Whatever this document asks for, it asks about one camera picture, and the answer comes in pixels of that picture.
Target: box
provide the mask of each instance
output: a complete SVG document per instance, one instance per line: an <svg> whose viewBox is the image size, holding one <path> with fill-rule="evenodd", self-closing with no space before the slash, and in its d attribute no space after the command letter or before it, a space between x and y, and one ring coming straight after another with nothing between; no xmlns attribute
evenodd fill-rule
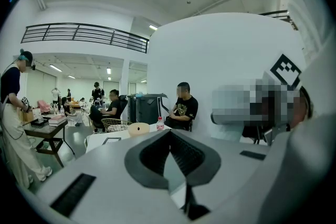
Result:
<svg viewBox="0 0 336 224"><path fill-rule="evenodd" d="M17 113L18 113L19 118L22 122L31 122L31 121L34 120L34 114L33 114L32 111L30 111L29 113L25 113L18 108Z"/></svg>

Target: white sneaker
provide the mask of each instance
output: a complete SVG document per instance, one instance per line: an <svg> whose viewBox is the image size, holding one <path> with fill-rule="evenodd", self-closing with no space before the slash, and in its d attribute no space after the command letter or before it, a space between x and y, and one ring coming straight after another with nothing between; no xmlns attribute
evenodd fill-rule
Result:
<svg viewBox="0 0 336 224"><path fill-rule="evenodd" d="M31 175L28 175L29 184L34 182L34 178Z"/></svg>
<svg viewBox="0 0 336 224"><path fill-rule="evenodd" d="M46 170L47 170L48 173L46 174L46 176L42 180L40 179L41 182L45 181L47 179L47 177L51 176L51 174L52 174L53 170L51 169L51 167L46 167Z"/></svg>

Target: stack of books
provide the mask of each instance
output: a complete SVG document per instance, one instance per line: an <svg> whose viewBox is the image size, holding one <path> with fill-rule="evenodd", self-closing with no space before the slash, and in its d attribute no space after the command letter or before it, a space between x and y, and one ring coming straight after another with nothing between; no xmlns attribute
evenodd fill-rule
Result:
<svg viewBox="0 0 336 224"><path fill-rule="evenodd" d="M59 124L64 122L67 119L64 115L59 115L51 118L48 122L50 126L57 127Z"/></svg>

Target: railing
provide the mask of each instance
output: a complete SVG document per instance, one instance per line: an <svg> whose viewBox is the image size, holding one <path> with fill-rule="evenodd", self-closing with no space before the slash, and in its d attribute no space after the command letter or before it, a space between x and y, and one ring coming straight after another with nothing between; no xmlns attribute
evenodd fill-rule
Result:
<svg viewBox="0 0 336 224"><path fill-rule="evenodd" d="M90 24L53 23L26 27L21 43L72 40L95 42L147 53L149 39L122 30Z"/></svg>
<svg viewBox="0 0 336 224"><path fill-rule="evenodd" d="M283 20L285 22L290 23L294 30L298 30L298 27L293 22L293 20L290 18L289 14L288 14L288 10L286 10L286 9L285 10L278 10L278 11L275 11L275 12L260 13L259 15L268 16L268 17L278 19L278 20Z"/></svg>

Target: plastic bottle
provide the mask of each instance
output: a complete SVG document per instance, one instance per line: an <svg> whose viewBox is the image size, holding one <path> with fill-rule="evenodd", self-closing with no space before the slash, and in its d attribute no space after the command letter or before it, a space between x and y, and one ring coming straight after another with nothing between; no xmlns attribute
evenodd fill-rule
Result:
<svg viewBox="0 0 336 224"><path fill-rule="evenodd" d="M156 123L156 129L157 130L163 130L164 129L164 123L163 123L162 117L158 117L158 121Z"/></svg>
<svg viewBox="0 0 336 224"><path fill-rule="evenodd" d="M61 109L60 109L60 111L59 111L60 113L61 113L61 115L64 115L64 108L63 108L63 106L61 105Z"/></svg>

